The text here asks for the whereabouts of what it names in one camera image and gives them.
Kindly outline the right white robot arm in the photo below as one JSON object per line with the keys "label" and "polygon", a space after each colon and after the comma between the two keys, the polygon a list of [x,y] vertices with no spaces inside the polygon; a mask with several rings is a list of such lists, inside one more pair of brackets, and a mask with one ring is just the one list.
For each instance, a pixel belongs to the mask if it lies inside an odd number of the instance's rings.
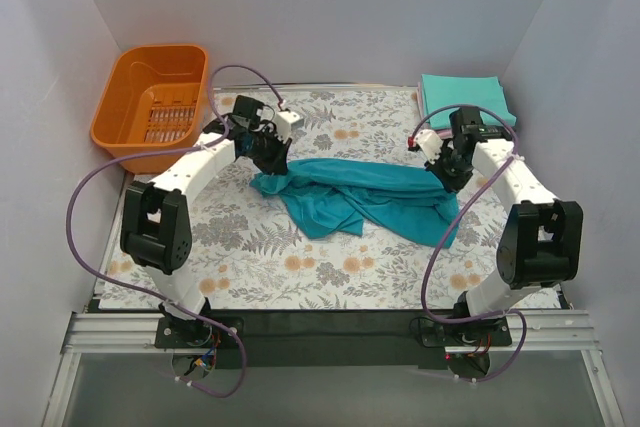
{"label": "right white robot arm", "polygon": [[519,153],[514,129],[500,119],[487,125],[485,109],[473,105],[444,107],[451,138],[442,139],[423,118],[408,144],[425,155],[425,168],[443,187],[457,193],[474,173],[487,182],[507,214],[496,250],[496,267],[479,285],[464,292],[450,315],[427,312],[419,320],[428,347],[489,346],[508,332],[505,317],[514,306],[544,288],[575,278],[581,248],[583,210],[562,201],[535,177]]}

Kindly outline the teal t shirt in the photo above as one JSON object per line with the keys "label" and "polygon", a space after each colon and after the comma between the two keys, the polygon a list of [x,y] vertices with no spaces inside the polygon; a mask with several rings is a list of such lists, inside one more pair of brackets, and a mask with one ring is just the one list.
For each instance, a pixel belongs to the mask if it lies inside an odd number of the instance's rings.
{"label": "teal t shirt", "polygon": [[310,239],[342,232],[361,236],[370,221],[411,242],[434,247],[459,213],[455,194],[414,166],[337,158],[288,164],[283,176],[257,174],[250,186],[280,198]]}

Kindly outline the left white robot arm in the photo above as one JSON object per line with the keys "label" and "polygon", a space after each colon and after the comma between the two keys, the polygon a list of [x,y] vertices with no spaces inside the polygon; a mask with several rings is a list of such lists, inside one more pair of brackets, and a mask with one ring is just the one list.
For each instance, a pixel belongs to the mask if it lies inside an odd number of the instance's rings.
{"label": "left white robot arm", "polygon": [[300,114],[270,107],[243,95],[233,110],[215,116],[199,135],[195,150],[184,154],[148,182],[134,181],[125,192],[120,248],[142,267],[163,296],[160,311],[172,333],[200,347],[213,327],[186,312],[202,314],[209,304],[186,267],[192,249],[189,210],[202,190],[238,158],[250,159],[269,175],[288,172],[287,154]]}

